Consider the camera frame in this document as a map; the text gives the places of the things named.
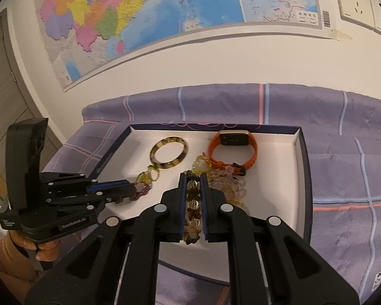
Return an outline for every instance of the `map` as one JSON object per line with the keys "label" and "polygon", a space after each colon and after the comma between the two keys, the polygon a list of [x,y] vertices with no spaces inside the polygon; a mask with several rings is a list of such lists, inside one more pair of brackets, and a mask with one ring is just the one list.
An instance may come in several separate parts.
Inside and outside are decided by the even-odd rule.
{"label": "map", "polygon": [[317,0],[35,0],[43,41],[67,89],[128,52],[189,31],[248,22],[321,28]]}

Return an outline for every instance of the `bangle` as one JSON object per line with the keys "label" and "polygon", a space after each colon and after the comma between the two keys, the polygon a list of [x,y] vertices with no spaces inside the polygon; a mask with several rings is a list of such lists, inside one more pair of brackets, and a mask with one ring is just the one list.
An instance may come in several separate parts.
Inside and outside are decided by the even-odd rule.
{"label": "bangle", "polygon": [[[181,143],[184,146],[183,151],[181,152],[181,154],[177,158],[173,159],[170,162],[166,162],[166,163],[159,163],[159,162],[157,162],[155,160],[155,153],[162,146],[164,146],[164,145],[166,145],[168,143],[172,143],[172,142],[179,142],[179,143]],[[188,143],[184,139],[182,139],[180,137],[170,136],[170,137],[162,139],[155,146],[152,147],[151,152],[149,153],[149,160],[157,168],[165,170],[165,169],[169,169],[171,167],[174,167],[174,166],[178,165],[181,161],[183,161],[185,159],[187,153],[188,153]]]}

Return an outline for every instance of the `silver bolt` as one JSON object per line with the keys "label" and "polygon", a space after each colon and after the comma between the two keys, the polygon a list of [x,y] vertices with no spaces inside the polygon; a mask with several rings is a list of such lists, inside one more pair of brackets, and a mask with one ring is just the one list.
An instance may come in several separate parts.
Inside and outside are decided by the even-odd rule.
{"label": "silver bolt", "polygon": [[119,224],[120,219],[118,217],[110,217],[106,220],[106,225],[109,227],[114,227]]}
{"label": "silver bolt", "polygon": [[231,212],[233,211],[233,206],[231,204],[223,204],[220,209],[223,211],[223,212]]}
{"label": "silver bolt", "polygon": [[157,204],[154,206],[154,210],[158,213],[165,212],[167,210],[167,206],[165,204]]}
{"label": "silver bolt", "polygon": [[273,226],[279,226],[281,224],[281,219],[278,217],[272,216],[268,219],[268,222]]}

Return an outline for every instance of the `watch face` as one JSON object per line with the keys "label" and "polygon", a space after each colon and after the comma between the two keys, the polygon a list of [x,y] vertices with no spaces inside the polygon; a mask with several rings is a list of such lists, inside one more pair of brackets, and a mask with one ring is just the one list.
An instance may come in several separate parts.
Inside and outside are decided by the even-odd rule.
{"label": "watch face", "polygon": [[222,145],[248,145],[248,132],[220,132]]}

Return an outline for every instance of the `door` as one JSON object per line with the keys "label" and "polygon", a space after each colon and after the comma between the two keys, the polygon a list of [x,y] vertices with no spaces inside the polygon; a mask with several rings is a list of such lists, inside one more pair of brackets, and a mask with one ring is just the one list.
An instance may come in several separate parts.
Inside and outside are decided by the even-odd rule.
{"label": "door", "polygon": [[[0,201],[7,195],[5,162],[7,128],[18,121],[41,117],[19,74],[6,19],[6,12],[2,12],[0,14]],[[60,141],[48,129],[41,153],[41,169],[60,147]]]}

